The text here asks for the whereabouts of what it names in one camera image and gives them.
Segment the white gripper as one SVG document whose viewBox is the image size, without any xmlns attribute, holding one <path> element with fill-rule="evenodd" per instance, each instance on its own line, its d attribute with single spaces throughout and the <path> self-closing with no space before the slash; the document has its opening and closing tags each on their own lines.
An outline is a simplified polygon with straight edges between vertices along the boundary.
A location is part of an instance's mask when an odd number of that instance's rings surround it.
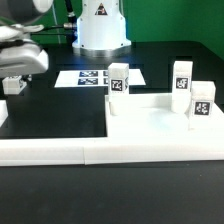
<svg viewBox="0 0 224 224">
<path fill-rule="evenodd" d="M 0 78 L 41 74 L 48 70 L 46 51 L 27 40 L 0 44 Z"/>
</svg>

